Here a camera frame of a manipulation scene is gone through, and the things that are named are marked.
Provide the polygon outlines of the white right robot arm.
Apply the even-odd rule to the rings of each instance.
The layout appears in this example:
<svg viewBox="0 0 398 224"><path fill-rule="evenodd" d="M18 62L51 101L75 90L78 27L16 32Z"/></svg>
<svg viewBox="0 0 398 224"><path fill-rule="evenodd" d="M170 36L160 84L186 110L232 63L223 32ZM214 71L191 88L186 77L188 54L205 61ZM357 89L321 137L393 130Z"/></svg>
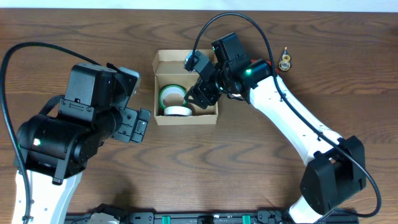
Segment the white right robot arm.
<svg viewBox="0 0 398 224"><path fill-rule="evenodd" d="M205 109L222 94L240 95L267 116L298 152L305 165L300 198L289 208L295 223L314 223L366 188L364 146L355 136L343 138L325 126L287 89L272 64L252 60L238 36L212 43L217 59L199 50L184 62L199 74L185 99Z"/></svg>

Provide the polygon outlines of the white tape roll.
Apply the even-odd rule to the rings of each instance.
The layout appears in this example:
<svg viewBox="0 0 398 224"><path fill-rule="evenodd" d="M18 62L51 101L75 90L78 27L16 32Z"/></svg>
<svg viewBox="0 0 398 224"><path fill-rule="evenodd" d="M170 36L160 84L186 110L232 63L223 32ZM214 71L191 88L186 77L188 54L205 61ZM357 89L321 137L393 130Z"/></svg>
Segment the white tape roll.
<svg viewBox="0 0 398 224"><path fill-rule="evenodd" d="M184 106L169 106L164 109L165 116L191 116L192 110Z"/></svg>

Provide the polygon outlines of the green tape roll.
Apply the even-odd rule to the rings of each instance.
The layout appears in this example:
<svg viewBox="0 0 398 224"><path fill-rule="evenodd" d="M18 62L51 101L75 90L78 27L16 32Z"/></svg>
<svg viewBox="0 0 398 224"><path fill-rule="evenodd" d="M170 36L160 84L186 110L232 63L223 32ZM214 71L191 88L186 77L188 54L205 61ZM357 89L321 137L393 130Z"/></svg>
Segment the green tape roll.
<svg viewBox="0 0 398 224"><path fill-rule="evenodd" d="M166 97L168 97L169 95L175 95L175 94L180 96L182 99L182 103L178 104L178 106L185 106L187 104L186 100L184 99L186 93L187 92L185 91L185 89L182 88L181 86L178 86L178 85L165 86L159 93L159 103L160 103L161 108L166 109L166 107L168 107L168 105L165 104Z"/></svg>

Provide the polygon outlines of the brown cardboard box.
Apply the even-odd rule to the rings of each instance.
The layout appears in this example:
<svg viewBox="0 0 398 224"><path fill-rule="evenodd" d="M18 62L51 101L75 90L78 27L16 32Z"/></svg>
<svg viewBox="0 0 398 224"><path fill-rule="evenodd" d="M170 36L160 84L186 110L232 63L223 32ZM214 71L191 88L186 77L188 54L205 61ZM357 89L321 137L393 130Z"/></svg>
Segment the brown cardboard box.
<svg viewBox="0 0 398 224"><path fill-rule="evenodd" d="M184 106L192 110L191 116L165 116L164 109L159 103L159 93L167 85L178 85L187 92L193 86L199 74L189 73L184 69L184 61L190 50L158 50L152 63L154 69L154 118L159 126L166 125L194 125L216 124L218 119L218 106L209 106L201 109L197 105L188 103ZM178 106L182 99L177 94L169 95L165 104Z"/></svg>

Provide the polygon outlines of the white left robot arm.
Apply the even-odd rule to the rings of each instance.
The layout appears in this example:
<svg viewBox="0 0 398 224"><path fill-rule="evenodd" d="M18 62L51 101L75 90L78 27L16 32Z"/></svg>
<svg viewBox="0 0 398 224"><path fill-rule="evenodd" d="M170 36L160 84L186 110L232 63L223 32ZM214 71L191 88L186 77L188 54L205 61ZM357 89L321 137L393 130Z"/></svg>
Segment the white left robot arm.
<svg viewBox="0 0 398 224"><path fill-rule="evenodd" d="M62 223L88 159L106 139L139 144L150 111L127 107L140 74L92 63L73 66L66 93L23 123L17 140L30 187L29 223Z"/></svg>

